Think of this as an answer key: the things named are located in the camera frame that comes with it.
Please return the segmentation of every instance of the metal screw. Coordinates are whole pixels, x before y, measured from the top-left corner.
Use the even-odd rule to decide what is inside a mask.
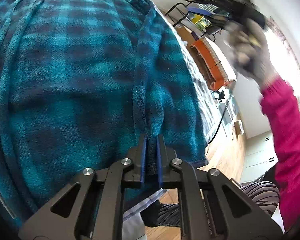
[[[131,160],[129,158],[124,158],[121,160],[121,163],[123,165],[129,165],[131,163]]]
[[[220,174],[220,171],[218,169],[211,169],[210,174],[212,176],[218,176]]]
[[[93,173],[93,169],[85,168],[82,172],[83,172],[84,175],[88,176],[88,175],[91,175]]]
[[[174,158],[174,159],[172,160],[172,163],[173,163],[174,165],[180,165],[180,164],[182,163],[182,160],[179,159],[179,158]]]

